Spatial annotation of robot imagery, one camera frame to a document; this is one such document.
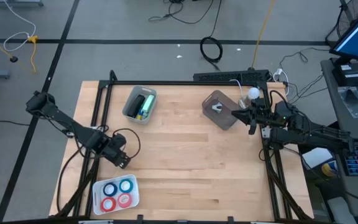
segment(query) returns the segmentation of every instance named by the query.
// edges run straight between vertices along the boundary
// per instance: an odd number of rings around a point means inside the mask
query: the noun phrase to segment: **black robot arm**
[[[264,105],[264,101],[257,99],[244,110],[232,111],[232,115],[250,125],[249,134],[255,133],[256,124],[267,129],[264,138],[273,150],[283,149],[286,144],[325,147],[335,153],[343,149],[353,150],[353,139],[349,132],[313,123],[285,101],[277,103],[273,113],[270,107]]]
[[[126,144],[123,135],[115,134],[109,137],[100,130],[80,125],[57,108],[55,99],[51,94],[36,91],[34,96],[26,103],[26,106],[26,111],[30,114],[58,122],[66,129],[66,133],[73,133],[78,142],[86,149],[106,158],[115,166],[124,169],[131,161],[130,157],[121,150],[121,147]]]

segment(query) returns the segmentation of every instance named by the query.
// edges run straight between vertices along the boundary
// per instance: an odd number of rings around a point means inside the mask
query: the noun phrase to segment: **black cable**
[[[283,62],[284,62],[284,60],[285,60],[287,57],[293,57],[293,56],[295,56],[295,55],[297,55],[297,54],[299,55],[299,58],[301,59],[301,61],[302,61],[303,63],[308,63],[308,62],[309,62],[308,57],[306,57],[306,56],[303,54],[303,51],[305,51],[305,50],[329,51],[329,50],[325,50],[325,49],[317,49],[317,48],[314,48],[314,47],[308,47],[307,49],[302,49],[302,50],[300,50],[300,51],[298,51],[298,52],[295,52],[294,54],[284,56],[284,57],[281,59],[281,61],[280,61],[280,68],[281,68],[282,70],[284,70],[284,68],[283,68]]]
[[[112,136],[114,137],[114,135],[115,135],[118,131],[125,131],[125,130],[127,130],[127,131],[132,131],[132,133],[134,133],[135,136],[137,137],[137,142],[139,143],[139,148],[138,148],[137,152],[135,153],[135,155],[133,155],[132,157],[130,157],[130,159],[133,159],[133,158],[135,158],[135,156],[137,156],[138,153],[140,152],[140,137],[136,134],[136,132],[135,132],[134,130],[130,129],[130,128],[120,128],[120,129],[115,130],[115,131],[112,133]]]
[[[341,15],[342,15],[342,12],[343,12],[343,6],[339,6],[339,7],[341,8],[341,10],[339,11],[339,15],[338,15],[338,17],[337,17],[337,19],[336,19],[335,26],[331,29],[331,31],[329,31],[329,33],[328,33],[327,36],[325,37],[326,44],[327,44],[328,46],[330,46],[331,48],[334,47],[334,46],[332,46],[332,45],[329,43],[328,37],[334,32],[335,29],[336,29],[336,32],[337,32],[338,37],[340,37],[338,25],[339,25],[339,21],[340,21],[340,19],[341,19]]]
[[[318,93],[318,92],[321,92],[321,91],[324,91],[324,90],[327,90],[328,88],[326,87],[326,88],[322,88],[322,89],[320,89],[320,90],[316,90],[316,91],[314,91],[314,92],[311,92],[311,93],[309,93],[309,94],[307,94],[306,96],[301,96],[301,97],[299,97],[298,99],[296,99],[293,103],[296,103],[300,98],[306,98],[306,97],[308,97],[308,96],[310,96],[310,95],[313,95],[313,94],[315,94],[315,93]]]
[[[0,123],[11,123],[11,124],[16,124],[16,125],[20,125],[20,126],[30,126],[29,124],[17,123],[14,121],[6,121],[6,120],[0,120]]]
[[[307,134],[306,135],[307,138],[305,138],[305,142],[306,142],[309,139],[310,134],[311,134],[311,121],[310,121],[309,117],[304,112],[299,111],[299,110],[296,110],[296,112],[301,114],[302,116],[304,116],[308,120],[309,131],[304,133],[304,134]]]
[[[298,92],[298,87],[296,87],[296,95],[292,99],[288,100],[288,102],[293,103],[291,101],[293,101],[296,97],[301,98],[314,84],[318,83],[322,78],[323,78],[323,75],[319,75],[315,80],[313,80],[312,82],[309,82],[299,92]]]
[[[284,147],[284,149],[298,154],[298,155],[301,157],[302,164],[303,164],[306,168],[308,168],[308,170],[310,170],[315,176],[317,176],[317,177],[320,178],[321,180],[325,181],[332,189],[337,190],[337,191],[339,191],[339,192],[341,192],[341,193],[343,193],[343,194],[348,194],[349,196],[351,196],[351,197],[353,197],[353,198],[355,198],[355,199],[358,199],[358,196],[356,196],[356,195],[354,195],[354,194],[352,194],[352,193],[350,193],[350,192],[348,192],[348,191],[346,191],[346,190],[340,189],[339,187],[333,185],[332,183],[330,183],[329,181],[327,181],[326,179],[324,179],[324,178],[322,178],[320,175],[318,175],[318,174],[309,166],[309,164],[305,161],[305,159],[303,158],[302,154],[300,154],[299,152],[296,152],[296,151],[293,150],[293,149],[289,149],[289,148],[287,148],[287,147]]]
[[[207,8],[207,10],[206,10],[205,13],[203,14],[203,16],[201,16],[201,18],[200,18],[199,20],[195,21],[195,22],[183,21],[183,20],[178,19],[178,18],[176,18],[175,16],[173,16],[173,15],[175,15],[176,13],[179,12],[179,11],[178,11],[178,12],[174,12],[173,14],[171,13],[171,7],[172,7],[172,5],[175,4],[174,2],[171,2],[171,5],[169,5],[168,14],[170,15],[170,17],[172,17],[172,18],[174,18],[174,19],[176,19],[177,21],[180,21],[180,22],[182,22],[182,23],[185,23],[185,24],[196,24],[196,23],[198,23],[199,21],[201,21],[202,19],[204,19],[204,16],[208,13],[208,11],[209,11],[209,9],[211,8],[211,6],[212,6],[213,3],[214,3],[214,0],[211,0],[211,4],[210,4],[209,7]]]
[[[70,156],[70,158],[68,158],[68,160],[66,161],[65,165],[63,166],[62,170],[60,171],[60,175],[59,175],[59,180],[58,180],[58,184],[57,184],[57,193],[56,193],[56,207],[57,207],[57,211],[60,212],[60,187],[62,186],[62,177],[63,177],[63,173],[65,172],[65,169],[68,165],[68,163],[81,151],[81,148],[79,148],[77,151],[75,151],[75,153]]]
[[[55,124],[53,122],[51,122],[49,119],[47,119],[49,121],[49,123],[52,124],[53,127],[57,128],[59,131],[61,131],[58,127],[55,126]],[[109,126],[108,125],[105,125],[104,126],[104,130],[103,132],[105,133],[106,131],[109,130]],[[85,158],[85,155],[82,154],[82,148],[84,145],[79,145],[78,144],[78,140],[76,138],[76,135],[74,134],[74,139],[75,139],[75,142],[76,142],[76,146],[77,146],[77,151],[75,151],[75,153],[70,156],[70,158],[68,158],[68,160],[66,161],[65,165],[63,166],[62,170],[60,171],[60,175],[59,175],[59,179],[58,179],[58,185],[57,185],[57,193],[56,193],[56,207],[57,207],[57,210],[58,212],[60,212],[60,188],[62,186],[62,177],[63,177],[63,174],[64,174],[64,171],[68,165],[68,163],[70,163],[70,161],[78,154],[80,153],[84,158]]]
[[[183,0],[169,0],[169,1],[163,1],[164,3],[168,3],[170,2],[171,4],[169,5],[168,7],[168,13],[165,14],[164,16],[152,16],[149,18],[149,22],[157,22],[157,21],[162,21],[162,20],[165,20],[165,19],[168,19],[169,17],[172,17],[174,18],[175,20],[179,21],[179,22],[182,22],[184,24],[196,24],[196,23],[199,23],[199,21],[203,20],[205,15],[208,13],[208,11],[211,9],[211,6],[214,2],[214,0],[211,0],[211,4],[209,5],[209,7],[207,8],[207,10],[205,11],[205,13],[203,14],[203,16],[201,16],[200,19],[198,19],[197,21],[194,21],[194,22],[188,22],[188,21],[184,21],[184,20],[181,20],[177,17],[175,17],[174,15],[175,14],[178,14],[180,11],[182,11],[183,9]],[[173,5],[175,4],[179,4],[180,5],[180,9],[175,11],[175,12],[171,12],[171,8]]]
[[[284,101],[285,103],[285,106],[287,107],[288,110],[293,110],[293,108],[290,108],[290,106],[288,105],[286,99],[284,98],[283,95],[281,95],[281,93],[279,93],[278,91],[276,90],[272,90],[269,92],[269,96],[270,96],[270,109],[272,109],[272,106],[273,106],[273,96],[272,96],[272,93],[276,93],[278,96],[281,97],[281,99]]]
[[[222,4],[222,0],[220,0],[219,2],[219,7],[218,7],[218,12],[216,13],[216,18],[215,18],[215,23],[214,23],[214,28],[212,30],[212,33],[211,35],[207,36],[207,37],[204,37],[201,39],[201,42],[200,42],[200,51],[201,51],[201,54],[203,55],[204,59],[209,62],[216,70],[220,71],[219,67],[216,65],[221,59],[222,59],[222,55],[223,55],[223,46],[222,44],[216,40],[215,38],[212,37],[212,35],[214,34],[215,32],[215,28],[216,28],[216,23],[218,21],[218,17],[219,17],[219,12],[221,10],[221,4]],[[210,58],[208,57],[205,52],[204,52],[204,49],[203,49],[203,45],[205,43],[206,40],[210,40],[212,42],[214,42],[214,44],[216,44],[219,48],[219,56],[217,58]]]
[[[149,22],[158,22],[158,21],[162,21],[162,20],[165,20],[165,19],[168,19],[169,17],[175,15],[176,13],[179,13],[182,9],[183,9],[183,3],[181,0],[179,1],[163,1],[164,3],[168,3],[168,2],[171,2],[171,5],[173,3],[177,3],[177,4],[180,4],[180,9],[177,10],[176,12],[173,12],[173,13],[168,13],[168,14],[165,14],[164,16],[152,16],[149,18]]]
[[[205,43],[206,40],[211,40],[212,42],[214,42],[218,48],[219,48],[219,56],[217,58],[210,58],[208,57],[203,49],[203,45]],[[221,59],[222,59],[222,55],[223,55],[223,46],[222,44],[216,40],[215,38],[209,36],[209,37],[204,37],[201,42],[200,42],[200,51],[201,54],[203,55],[204,59],[209,62],[216,70],[220,71],[219,67],[216,65]]]
[[[164,16],[152,16],[149,18],[149,22],[156,22],[156,21],[162,21],[162,20],[165,20],[165,19],[168,19],[169,17],[172,17],[174,18],[175,20],[179,21],[179,22],[182,22],[182,23],[185,23],[185,24],[196,24],[198,23],[199,21],[201,21],[205,15],[208,13],[208,11],[211,9],[213,3],[214,3],[214,0],[211,0],[211,4],[208,6],[207,10],[205,11],[205,13],[203,14],[203,16],[201,16],[200,19],[198,19],[197,21],[194,21],[194,22],[188,22],[188,21],[184,21],[184,20],[181,20],[177,17],[175,17],[174,15],[179,13],[182,9],[183,9],[183,1],[181,0],[169,0],[169,1],[164,1],[164,3],[168,3],[168,2],[171,2],[171,4],[169,5],[169,8],[168,8],[168,13],[165,14]],[[180,9],[175,11],[175,12],[171,12],[171,7],[174,5],[174,4],[180,4]],[[216,70],[220,71],[219,67],[216,65],[221,59],[222,59],[222,55],[223,55],[223,46],[222,44],[216,40],[215,38],[212,37],[212,35],[214,34],[215,32],[215,28],[216,28],[216,23],[218,21],[218,17],[219,17],[219,12],[221,10],[221,4],[222,4],[222,0],[219,1],[219,7],[218,7],[218,11],[216,13],[216,18],[215,18],[215,23],[214,23],[214,27],[212,29],[212,33],[211,35],[207,36],[207,37],[204,37],[201,39],[201,42],[200,42],[200,51],[201,51],[201,54],[203,55],[204,59],[209,62]],[[212,41],[214,44],[216,44],[219,48],[219,56],[217,58],[210,58],[208,57],[205,52],[204,52],[204,49],[203,49],[203,45],[204,43],[207,41],[207,40],[210,40]]]
[[[259,151],[258,157],[259,157],[259,159],[260,159],[261,161],[264,161],[264,162],[265,162],[265,159],[262,159],[261,156],[260,156],[260,153],[261,153],[263,150],[264,150],[264,149],[261,149],[261,150]],[[273,155],[274,155],[274,151],[273,151],[273,153],[270,155],[269,160],[271,160],[271,158],[273,157]]]

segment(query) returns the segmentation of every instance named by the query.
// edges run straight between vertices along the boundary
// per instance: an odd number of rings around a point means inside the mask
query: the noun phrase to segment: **wooden table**
[[[97,86],[98,82],[82,83],[74,119],[84,126],[91,122]],[[107,135],[112,135],[115,129],[131,128],[140,136],[142,149],[126,169],[117,168],[102,159],[98,172],[98,180],[134,174],[139,183],[140,203],[134,208],[101,216],[92,213],[91,217],[135,220],[138,214],[143,214],[145,220],[223,221],[233,216],[235,221],[272,221],[267,172],[264,162],[258,158],[262,148],[259,130],[250,136],[249,127],[237,121],[229,130],[223,131],[201,110],[201,102],[214,90],[222,91],[237,102],[241,96],[238,86],[149,87],[157,91],[158,99],[150,123],[143,126],[122,115],[133,86],[113,86]],[[285,95],[281,83],[269,83],[268,88]],[[278,100],[279,96],[273,94],[273,102]],[[130,132],[121,134],[127,139],[126,152],[131,156],[137,150],[137,140]],[[75,142],[69,139],[62,164],[75,151]],[[287,189],[312,217],[300,158],[288,151],[281,155]],[[64,173],[61,206],[78,186],[82,163],[83,158],[76,156]],[[88,189],[83,194],[81,213],[85,209],[87,194]],[[280,210],[281,216],[285,217],[283,209]],[[55,194],[50,214],[56,212]]]

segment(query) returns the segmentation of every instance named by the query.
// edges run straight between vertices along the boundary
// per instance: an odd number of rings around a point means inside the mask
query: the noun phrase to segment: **clear plastic tray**
[[[121,208],[118,203],[118,198],[120,195],[123,194],[123,192],[120,190],[119,184],[122,180],[128,179],[132,182],[132,190],[128,193],[131,198],[132,202],[131,204],[126,208]],[[116,201],[115,209],[109,212],[105,212],[102,210],[101,203],[105,198],[108,198],[109,196],[105,195],[103,192],[104,186],[108,183],[113,183],[117,186],[117,192],[111,196]],[[137,186],[137,181],[135,175],[129,174],[129,175],[123,175],[121,177],[116,177],[113,179],[108,180],[101,180],[97,181],[92,186],[92,195],[93,195],[93,212],[96,215],[103,215],[110,212],[116,212],[127,208],[135,207],[137,204],[139,204],[139,188]]]

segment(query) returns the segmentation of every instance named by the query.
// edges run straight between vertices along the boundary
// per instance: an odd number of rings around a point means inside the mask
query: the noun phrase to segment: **black metal frame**
[[[98,113],[99,113],[99,107],[100,107],[100,104],[101,104],[101,97],[102,97],[103,90],[105,88],[107,88],[106,101],[104,102],[103,115],[102,115],[102,120],[101,120],[100,125],[106,125],[107,114],[108,114],[108,109],[109,109],[109,104],[110,104],[110,98],[111,98],[113,85],[208,85],[208,86],[212,85],[212,86],[236,86],[237,84],[236,83],[230,83],[230,82],[118,81],[116,78],[111,77],[110,80],[101,80],[101,81],[99,81],[98,92],[96,94],[96,100],[95,100],[94,110],[93,110],[93,115],[92,115],[92,120],[91,120],[91,125],[92,126],[96,126],[97,117],[98,117]],[[257,82],[257,83],[255,82],[253,84],[243,84],[243,86],[259,86],[262,89],[262,92],[264,94],[265,104],[266,105],[270,104],[267,84],[265,82]],[[264,144],[264,155],[265,155],[266,158],[269,157],[269,149],[267,147],[265,147],[265,144]],[[89,159],[90,152],[87,151],[85,156],[86,157],[84,158],[83,166],[82,166],[82,170],[81,170],[80,183],[82,183],[83,179],[85,178],[86,171],[88,170],[89,161],[90,161],[90,159]],[[280,157],[279,152],[275,152],[275,160],[276,160],[278,177],[279,177],[280,181],[284,184],[284,186],[286,186],[285,185],[285,177],[284,177],[284,172],[283,172],[282,161],[281,161],[281,157]],[[90,185],[93,185],[96,182],[96,178],[97,178],[97,171],[96,171],[96,175],[92,179]],[[274,217],[275,222],[277,222],[281,218],[280,218],[280,212],[279,212],[279,208],[278,208],[275,184],[274,184],[273,180],[269,176],[267,178],[268,178],[268,185],[269,185],[269,191],[270,191],[270,198],[271,198],[271,202],[272,202],[273,217]],[[286,216],[285,220],[292,220],[291,208],[290,208],[287,200],[285,200],[284,198],[283,198],[283,204],[284,204],[284,210],[285,210],[285,216]],[[77,201],[77,204],[75,206],[74,213],[73,213],[74,216],[79,215],[80,206],[81,206],[81,198],[79,198],[79,200]],[[91,215],[91,207],[92,207],[92,193],[91,193],[91,187],[90,187],[89,188],[88,199],[87,199],[87,203],[86,203],[86,210],[85,210],[85,216],[88,217],[88,218]],[[131,220],[115,220],[114,222],[116,222],[116,221],[123,221],[125,223],[131,223]]]
[[[101,104],[101,98],[103,95],[103,91],[106,88],[106,101],[104,102],[104,108],[103,108],[103,114],[101,118],[101,126],[106,125],[107,122],[107,115],[108,115],[108,109],[111,99],[111,93],[112,88],[114,85],[208,85],[208,86],[237,86],[237,83],[233,82],[188,82],[188,81],[118,81],[114,72],[111,71],[110,73],[110,80],[101,80],[98,84],[98,92],[96,94],[96,100],[94,104],[94,110],[93,115],[91,119],[91,125],[96,126],[97,119],[98,119],[98,113],[99,113],[99,107]],[[258,86],[260,89],[262,89],[265,104],[270,105],[269,100],[269,93],[267,89],[267,83],[266,82],[255,82],[253,84],[242,84],[242,86]],[[264,150],[264,156],[265,158],[269,157],[269,148],[267,147],[264,139],[262,138],[262,145]],[[281,162],[281,157],[279,152],[275,152],[275,160],[276,160],[276,167],[278,172],[278,179],[281,183],[283,183],[283,187],[286,188],[285,185],[285,178],[283,173],[283,167]],[[90,151],[87,151],[85,154],[85,158],[83,160],[81,175],[80,175],[80,183],[82,183],[83,179],[86,176],[88,166],[90,162]],[[269,161],[265,160],[265,165],[268,170],[268,166],[271,166],[269,164]],[[96,169],[96,175],[91,180],[91,183],[89,186],[92,186],[96,182],[98,170]],[[275,190],[275,184],[271,176],[267,176],[268,178],[268,185],[269,185],[269,191],[270,191],[270,199],[272,203],[272,210],[273,210],[273,217],[274,222],[280,222],[280,223],[321,223],[316,221],[310,221],[310,220],[294,220],[292,219],[291,215],[291,209],[288,204],[288,202],[283,197],[283,204],[284,204],[284,210],[285,210],[285,218],[280,217],[280,211],[278,207],[278,201],[277,201],[277,193]],[[78,223],[80,220],[90,220],[91,215],[91,207],[92,207],[92,193],[91,193],[91,187],[89,188],[89,194],[87,198],[86,203],[86,210],[85,215],[80,216],[80,207],[81,207],[81,197],[78,199],[78,201],[75,204],[75,207],[73,209],[73,216],[72,217],[50,217],[48,219],[38,219],[38,220],[24,220],[24,221],[17,221],[17,222],[6,222],[11,224],[25,224],[25,223]],[[143,223],[160,223],[160,224],[173,224],[173,223],[188,223],[188,224],[206,224],[206,223],[213,223],[213,224],[235,224],[235,223],[251,223],[251,222],[235,222],[233,217],[228,217],[227,221],[187,221],[187,220],[169,220],[169,221],[162,221],[162,220],[143,220],[143,215],[138,215],[136,220],[114,220],[114,223],[116,224],[143,224]]]

